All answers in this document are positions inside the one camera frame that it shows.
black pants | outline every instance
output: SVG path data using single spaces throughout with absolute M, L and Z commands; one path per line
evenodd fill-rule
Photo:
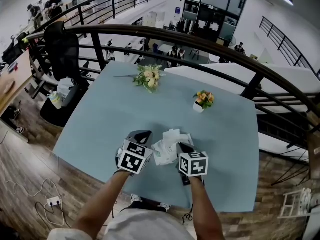
M 11 122 L 10 119 L 14 119 L 15 118 L 15 111 L 17 109 L 14 106 L 9 106 L 6 111 L 3 113 L 3 115 L 1 116 L 1 119 L 11 128 L 13 128 L 15 131 L 17 130 L 16 125 Z
M 166 208 L 158 207 L 157 205 L 150 204 L 146 201 L 142 201 L 142 202 L 135 201 L 125 209 L 143 209 L 143 210 L 158 211 L 158 212 L 165 212 L 165 213 L 167 212 Z

white cable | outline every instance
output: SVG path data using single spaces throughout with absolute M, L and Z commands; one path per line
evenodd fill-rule
M 43 181 L 43 183 L 42 183 L 42 185 L 41 185 L 40 191 L 38 191 L 38 192 L 35 193 L 34 195 L 30 194 L 30 193 L 26 190 L 26 188 L 25 188 L 24 186 L 20 185 L 19 183 L 15 183 L 15 182 L 13 182 L 12 180 L 7 180 L 5 183 L 11 182 L 11 183 L 14 184 L 14 185 L 13 185 L 13 194 L 14 194 L 14 195 L 17 194 L 17 192 L 18 192 L 16 186 L 19 186 L 20 188 L 22 188 L 22 189 L 26 192 L 26 194 L 27 194 L 29 197 L 34 198 L 35 196 L 37 196 L 37 195 L 44 189 L 44 184 L 45 184 L 46 181 L 49 181 L 49 182 L 50 182 L 51 190 L 52 190 L 51 183 L 54 185 L 55 190 L 56 190 L 56 192 L 57 192 L 57 194 L 58 194 L 58 196 L 59 196 L 59 198 L 60 198 L 60 200 L 61 200 L 61 203 L 58 204 L 58 205 L 61 205 L 63 224 L 57 224 L 57 223 L 54 223 L 54 222 L 52 222 L 52 221 L 50 221 L 50 220 L 48 219 L 48 217 L 47 217 L 47 212 L 46 212 L 46 205 L 47 205 L 47 203 L 44 205 L 45 218 L 46 218 L 46 220 L 47 220 L 50 224 L 57 225 L 57 226 L 64 226 L 64 225 L 65 225 L 65 216 L 64 216 L 64 209 L 63 209 L 62 197 L 61 197 L 61 195 L 60 195 L 60 193 L 59 193 L 59 191 L 58 191 L 57 185 L 56 185 L 50 178 L 46 178 L 46 179 Z

gray-blue table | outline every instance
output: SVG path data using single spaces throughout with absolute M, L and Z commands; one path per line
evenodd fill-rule
M 54 153 L 81 171 L 106 182 L 116 171 L 115 156 L 124 138 L 136 130 L 153 132 L 153 143 L 163 132 L 190 133 L 200 151 L 209 156 L 205 188 L 218 212 L 250 212 L 254 208 L 259 140 L 255 104 L 228 91 L 165 72 L 158 90 L 149 93 L 125 76 L 137 66 L 110 62 L 85 94 L 64 128 Z M 215 96 L 214 105 L 193 110 L 198 91 Z M 130 177 L 124 191 L 190 208 L 190 186 L 183 186 L 176 164 L 156 166 L 154 158 Z

sneaker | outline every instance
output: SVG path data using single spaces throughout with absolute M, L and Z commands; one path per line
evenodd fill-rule
M 18 134 L 22 134 L 24 132 L 25 128 L 24 127 L 18 127 L 15 131 L 18 133 Z
M 133 202 L 141 202 L 142 203 L 142 199 L 140 196 L 137 196 L 136 194 L 131 194 L 131 204 Z
M 21 113 L 21 108 L 18 108 L 15 112 L 14 112 L 14 118 L 13 120 L 16 120 L 16 118 L 20 115 Z
M 169 211 L 169 209 L 171 208 L 171 204 L 167 204 L 167 203 L 160 203 L 160 205 L 158 205 L 158 207 L 163 207 L 165 208 L 165 211 Z

wooden floor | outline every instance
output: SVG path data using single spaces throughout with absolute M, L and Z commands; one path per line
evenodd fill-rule
M 44 209 L 37 205 L 40 216 L 35 209 L 36 202 L 45 204 L 47 198 L 55 197 L 57 195 L 55 189 L 47 182 L 40 194 L 36 197 L 29 197 L 19 187 L 16 189 L 17 194 L 14 194 L 13 184 L 6 183 L 6 181 L 17 182 L 34 195 L 40 190 L 44 179 L 52 179 L 62 196 L 63 210 L 70 226 L 81 207 L 100 189 L 103 182 L 77 170 L 62 159 L 58 164 L 57 157 L 51 151 L 62 128 L 52 126 L 42 120 L 37 105 L 25 93 L 18 97 L 18 101 L 19 99 L 22 113 L 16 124 L 27 128 L 25 136 L 30 139 L 30 143 L 24 143 L 10 133 L 6 135 L 7 131 L 0 129 L 0 208 L 3 210 L 0 212 L 0 221 L 16 229 L 22 240 L 41 240 L 46 239 L 51 229 L 67 227 L 44 223 L 40 218 L 41 216 L 45 220 Z M 320 184 L 318 181 L 308 181 L 303 186 L 296 188 L 295 185 L 305 176 L 301 175 L 285 183 L 271 186 L 271 183 L 291 165 L 291 162 L 272 158 L 264 153 L 260 154 L 254 212 L 219 214 L 227 240 L 295 240 L 302 234 L 305 218 L 277 219 L 283 203 L 282 195 L 302 187 L 310 187 L 319 191 Z M 129 203 L 129 197 L 121 194 L 114 206 L 114 214 L 117 215 Z M 170 210 L 170 213 L 181 223 L 182 216 L 188 212 L 178 207 Z M 48 213 L 48 219 L 61 224 L 61 211 L 55 207 L 54 214 Z M 193 222 L 187 221 L 185 226 L 194 236 Z M 99 234 L 99 239 L 102 238 L 104 231 L 105 226 Z

